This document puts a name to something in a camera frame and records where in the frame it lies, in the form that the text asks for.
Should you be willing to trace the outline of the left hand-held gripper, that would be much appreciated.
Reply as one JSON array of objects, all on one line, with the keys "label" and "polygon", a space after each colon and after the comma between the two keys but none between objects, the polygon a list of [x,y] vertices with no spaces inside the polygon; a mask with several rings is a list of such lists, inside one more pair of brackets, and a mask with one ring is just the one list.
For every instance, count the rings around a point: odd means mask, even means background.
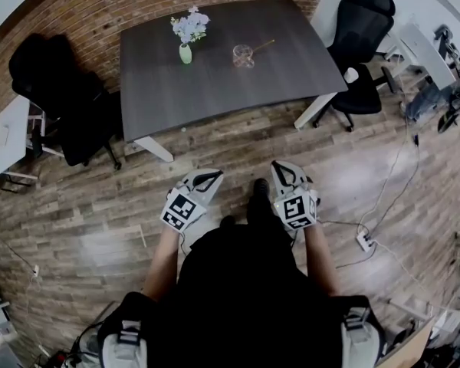
[{"label": "left hand-held gripper", "polygon": [[[160,220],[176,232],[184,232],[207,213],[200,203],[210,203],[223,181],[220,169],[194,169],[169,190]],[[196,186],[196,198],[192,196]]]}]

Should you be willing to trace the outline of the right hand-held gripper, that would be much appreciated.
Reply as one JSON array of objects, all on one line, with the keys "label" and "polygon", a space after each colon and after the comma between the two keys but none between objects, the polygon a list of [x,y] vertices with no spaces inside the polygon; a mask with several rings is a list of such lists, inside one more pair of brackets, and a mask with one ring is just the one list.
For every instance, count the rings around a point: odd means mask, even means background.
[{"label": "right hand-held gripper", "polygon": [[286,161],[272,161],[271,174],[278,197],[274,202],[274,209],[284,226],[297,231],[315,225],[318,193],[304,183],[307,177],[303,169]]}]

